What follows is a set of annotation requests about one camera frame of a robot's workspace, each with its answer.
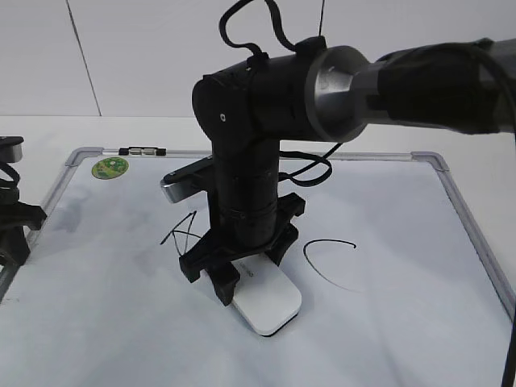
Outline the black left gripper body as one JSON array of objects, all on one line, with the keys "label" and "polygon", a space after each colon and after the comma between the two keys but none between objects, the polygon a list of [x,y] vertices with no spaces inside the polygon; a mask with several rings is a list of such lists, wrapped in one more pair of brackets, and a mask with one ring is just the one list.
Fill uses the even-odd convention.
[{"label": "black left gripper body", "polygon": [[1,205],[1,266],[25,264],[31,250],[24,227],[38,231],[46,218],[40,206],[22,202]]}]

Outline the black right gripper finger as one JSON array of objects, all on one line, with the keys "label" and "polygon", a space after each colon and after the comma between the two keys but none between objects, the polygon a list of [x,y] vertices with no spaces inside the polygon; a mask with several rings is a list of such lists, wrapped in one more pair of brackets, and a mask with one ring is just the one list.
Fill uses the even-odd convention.
[{"label": "black right gripper finger", "polygon": [[289,250],[290,246],[293,244],[293,241],[281,242],[278,241],[273,247],[271,247],[264,254],[276,265],[279,266],[281,261],[285,255],[285,253]]},{"label": "black right gripper finger", "polygon": [[235,287],[240,280],[240,273],[231,262],[215,268],[208,268],[208,273],[214,292],[224,306],[231,304]]}]

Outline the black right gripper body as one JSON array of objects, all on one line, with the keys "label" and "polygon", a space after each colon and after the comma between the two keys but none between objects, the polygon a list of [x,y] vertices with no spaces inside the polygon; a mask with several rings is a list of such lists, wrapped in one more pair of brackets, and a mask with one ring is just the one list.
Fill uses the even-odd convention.
[{"label": "black right gripper body", "polygon": [[305,212],[305,200],[295,193],[277,199],[271,206],[236,218],[220,214],[219,225],[209,229],[180,259],[185,277],[195,282],[202,270],[268,251],[278,241],[298,239],[294,217]]}]

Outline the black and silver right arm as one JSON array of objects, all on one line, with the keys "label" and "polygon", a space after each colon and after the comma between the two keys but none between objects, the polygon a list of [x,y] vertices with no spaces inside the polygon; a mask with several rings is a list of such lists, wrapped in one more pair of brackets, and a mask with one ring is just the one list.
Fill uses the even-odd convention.
[{"label": "black and silver right arm", "polygon": [[207,272],[229,304],[239,281],[234,261],[264,253],[281,262],[298,237],[296,194],[277,187],[283,140],[343,144],[371,123],[446,128],[466,135],[515,129],[515,42],[477,40],[392,52],[375,62],[324,38],[290,56],[264,53],[205,75],[192,92],[211,156],[165,182],[208,197],[210,229],[180,258],[189,281]]}]

